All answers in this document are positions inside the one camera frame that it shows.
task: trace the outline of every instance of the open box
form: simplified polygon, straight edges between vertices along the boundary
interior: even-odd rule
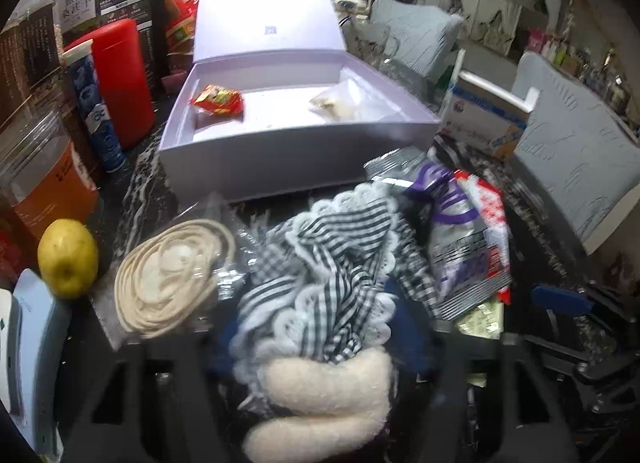
[[[160,143],[180,204],[213,191],[241,201],[357,182],[375,156],[408,144],[430,146],[438,117],[344,51],[330,0],[312,0],[314,10],[287,5],[284,11],[285,0],[235,0],[236,9],[221,17],[220,6],[230,1],[200,0],[195,64]],[[347,78],[393,110],[334,122],[312,109],[313,97]],[[241,91],[244,118],[199,127],[190,99],[207,84]]]

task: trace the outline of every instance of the gray chair cushion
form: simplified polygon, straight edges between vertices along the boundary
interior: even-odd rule
[[[434,82],[443,73],[444,59],[462,24],[460,16],[449,15],[437,6],[407,5],[396,0],[375,0],[371,20],[391,27],[391,35],[400,43],[394,57],[398,62]]]
[[[640,182],[637,140],[588,88],[526,53],[512,91],[524,97],[531,86],[540,98],[515,154],[584,241]]]

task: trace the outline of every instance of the cardboard box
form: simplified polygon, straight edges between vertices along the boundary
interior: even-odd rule
[[[181,204],[227,201],[364,179],[363,164],[431,145],[439,120],[344,48],[331,0],[200,0],[194,67],[169,116],[160,160]],[[371,121],[330,122],[310,99],[347,78],[394,107]],[[197,128],[189,100],[207,84],[242,92],[244,119]]]
[[[449,90],[440,108],[439,131],[476,149],[508,160],[513,154],[540,92],[529,88],[522,100],[497,85],[462,70],[458,52]]]

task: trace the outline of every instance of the blue handle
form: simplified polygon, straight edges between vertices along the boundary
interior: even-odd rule
[[[555,286],[540,284],[531,290],[531,302],[570,317],[591,313],[593,302],[579,293]]]

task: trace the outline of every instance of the yellow pear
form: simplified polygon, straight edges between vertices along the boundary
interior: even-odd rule
[[[61,299],[84,295],[98,274],[98,245],[74,219],[56,219],[38,244],[38,266],[51,292]]]

